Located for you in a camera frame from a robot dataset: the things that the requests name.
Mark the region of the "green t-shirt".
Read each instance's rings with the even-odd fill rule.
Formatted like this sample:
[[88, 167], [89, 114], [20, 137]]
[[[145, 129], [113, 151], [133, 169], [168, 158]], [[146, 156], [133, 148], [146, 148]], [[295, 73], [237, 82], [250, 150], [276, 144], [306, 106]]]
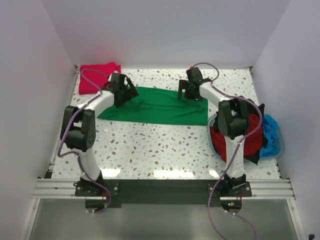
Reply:
[[137, 122], [161, 125], [205, 126], [208, 101], [178, 99], [173, 90], [137, 87], [139, 95], [121, 107], [111, 106], [97, 118], [108, 121]]

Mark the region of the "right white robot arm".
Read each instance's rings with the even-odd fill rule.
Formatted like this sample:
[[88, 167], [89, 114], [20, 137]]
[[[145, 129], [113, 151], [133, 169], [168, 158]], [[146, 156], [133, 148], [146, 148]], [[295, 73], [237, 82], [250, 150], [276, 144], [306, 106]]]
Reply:
[[250, 128], [250, 114], [244, 99], [228, 95], [203, 78], [198, 67], [186, 71], [187, 80], [180, 80], [178, 99], [208, 100], [218, 108], [218, 130], [224, 136], [226, 167], [212, 191], [219, 196], [235, 196], [246, 185], [244, 143]]

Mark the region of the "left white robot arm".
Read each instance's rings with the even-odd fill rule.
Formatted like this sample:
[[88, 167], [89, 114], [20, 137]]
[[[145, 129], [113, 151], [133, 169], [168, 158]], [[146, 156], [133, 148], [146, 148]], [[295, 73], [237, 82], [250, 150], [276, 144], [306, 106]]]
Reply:
[[104, 184], [103, 174], [96, 162], [93, 146], [96, 141], [96, 118], [110, 107], [119, 108], [139, 95], [131, 79], [113, 72], [103, 87], [86, 102], [64, 109], [60, 144], [57, 156], [73, 154], [80, 168], [80, 179], [74, 185], [83, 196], [106, 196], [112, 194]]

